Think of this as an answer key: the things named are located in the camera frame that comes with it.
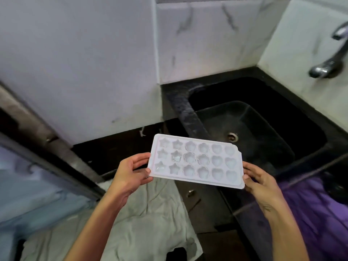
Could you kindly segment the person's left hand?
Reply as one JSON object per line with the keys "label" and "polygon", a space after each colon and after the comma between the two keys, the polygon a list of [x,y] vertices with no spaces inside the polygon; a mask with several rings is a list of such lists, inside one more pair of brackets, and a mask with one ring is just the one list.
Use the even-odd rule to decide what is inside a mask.
{"label": "person's left hand", "polygon": [[150,153],[138,153],[123,159],[116,171],[113,181],[107,190],[107,197],[111,198],[118,207],[123,207],[128,197],[134,193],[140,186],[137,185],[133,163],[139,160],[149,160]]}

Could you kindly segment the person's right hand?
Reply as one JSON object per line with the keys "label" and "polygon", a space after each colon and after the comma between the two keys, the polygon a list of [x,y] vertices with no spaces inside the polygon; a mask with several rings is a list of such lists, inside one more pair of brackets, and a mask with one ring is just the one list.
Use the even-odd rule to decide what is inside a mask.
{"label": "person's right hand", "polygon": [[272,175],[245,161],[243,161],[243,174],[249,175],[262,185],[262,191],[252,195],[267,219],[271,219],[279,210],[286,208],[285,198]]}

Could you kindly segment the white plastic ice cube tray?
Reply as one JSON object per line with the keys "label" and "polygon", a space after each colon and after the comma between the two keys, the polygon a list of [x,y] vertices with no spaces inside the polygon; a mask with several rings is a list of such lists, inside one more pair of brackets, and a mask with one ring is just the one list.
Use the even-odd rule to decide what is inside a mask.
{"label": "white plastic ice cube tray", "polygon": [[243,159],[236,145],[156,134],[148,162],[151,176],[244,189]]}

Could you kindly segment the person's left forearm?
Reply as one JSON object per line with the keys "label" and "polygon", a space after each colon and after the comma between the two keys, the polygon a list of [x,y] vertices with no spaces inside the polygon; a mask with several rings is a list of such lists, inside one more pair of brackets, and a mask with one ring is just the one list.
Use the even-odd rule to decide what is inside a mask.
{"label": "person's left forearm", "polygon": [[106,193],[95,207],[64,261],[101,261],[112,226],[129,193]]}

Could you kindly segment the person's right forearm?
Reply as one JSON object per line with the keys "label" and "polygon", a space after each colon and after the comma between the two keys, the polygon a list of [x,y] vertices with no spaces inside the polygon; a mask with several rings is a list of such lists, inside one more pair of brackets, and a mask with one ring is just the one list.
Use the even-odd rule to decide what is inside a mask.
{"label": "person's right forearm", "polygon": [[288,204],[281,200],[275,204],[260,205],[272,233],[273,261],[310,261],[298,224]]}

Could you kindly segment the grey crumpled cloth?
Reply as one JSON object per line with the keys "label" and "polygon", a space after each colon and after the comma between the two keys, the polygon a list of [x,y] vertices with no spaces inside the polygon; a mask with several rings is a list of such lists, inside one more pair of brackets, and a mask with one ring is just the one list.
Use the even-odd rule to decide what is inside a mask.
{"label": "grey crumpled cloth", "polygon": [[[93,212],[81,210],[32,234],[20,261],[62,261]],[[165,261],[177,248],[187,261],[203,250],[173,180],[154,178],[130,195],[110,232],[101,261]]]}

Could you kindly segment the black stone sink basin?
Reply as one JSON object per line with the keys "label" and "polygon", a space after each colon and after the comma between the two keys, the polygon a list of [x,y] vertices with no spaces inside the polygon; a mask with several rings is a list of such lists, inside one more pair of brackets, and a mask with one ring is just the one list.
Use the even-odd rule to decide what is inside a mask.
{"label": "black stone sink basin", "polygon": [[324,131],[289,100],[256,78],[238,78],[195,90],[189,103],[214,141],[231,143],[243,160],[273,176],[319,151]]}

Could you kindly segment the purple cloth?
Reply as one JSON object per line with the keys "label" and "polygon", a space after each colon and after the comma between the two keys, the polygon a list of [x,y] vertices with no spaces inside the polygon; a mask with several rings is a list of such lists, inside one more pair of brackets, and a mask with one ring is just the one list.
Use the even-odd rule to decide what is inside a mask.
{"label": "purple cloth", "polygon": [[[348,207],[333,200],[320,178],[279,188],[302,234],[310,261],[348,261]],[[236,215],[260,259],[272,260],[272,233],[268,220],[251,193],[251,202]]]}

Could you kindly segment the light blue refrigerator door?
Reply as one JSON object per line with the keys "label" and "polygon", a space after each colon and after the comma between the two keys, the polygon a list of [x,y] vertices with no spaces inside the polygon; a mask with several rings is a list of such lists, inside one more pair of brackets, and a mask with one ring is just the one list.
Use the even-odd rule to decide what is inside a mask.
{"label": "light blue refrigerator door", "polygon": [[0,261],[33,233],[92,208],[103,178],[0,80]]}

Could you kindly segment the chrome water faucet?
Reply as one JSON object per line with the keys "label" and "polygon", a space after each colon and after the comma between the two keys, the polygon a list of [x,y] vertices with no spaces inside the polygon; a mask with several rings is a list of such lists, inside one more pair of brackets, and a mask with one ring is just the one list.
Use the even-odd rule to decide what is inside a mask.
{"label": "chrome water faucet", "polygon": [[343,60],[348,53],[348,21],[337,27],[331,38],[337,41],[345,39],[345,42],[332,57],[309,70],[308,75],[311,78],[334,78],[342,72]]}

